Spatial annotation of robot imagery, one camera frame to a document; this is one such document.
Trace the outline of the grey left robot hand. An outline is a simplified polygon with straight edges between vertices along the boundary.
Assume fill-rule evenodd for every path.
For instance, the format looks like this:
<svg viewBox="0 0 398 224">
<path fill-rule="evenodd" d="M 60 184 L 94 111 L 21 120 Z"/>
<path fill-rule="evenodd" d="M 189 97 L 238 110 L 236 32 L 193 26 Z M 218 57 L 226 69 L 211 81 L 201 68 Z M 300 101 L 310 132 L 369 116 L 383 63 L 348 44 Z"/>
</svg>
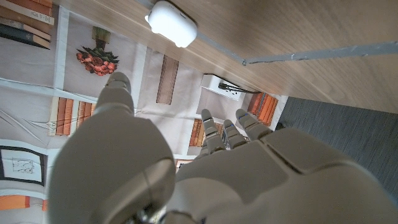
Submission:
<svg viewBox="0 0 398 224">
<path fill-rule="evenodd" d="M 169 145 L 133 112 L 125 74 L 109 77 L 93 116 L 59 152 L 49 185 L 50 223 L 396 223 L 397 204 L 342 152 L 296 129 L 272 131 L 244 110 L 244 128 L 208 110 L 205 144 L 176 168 Z"/>
</svg>

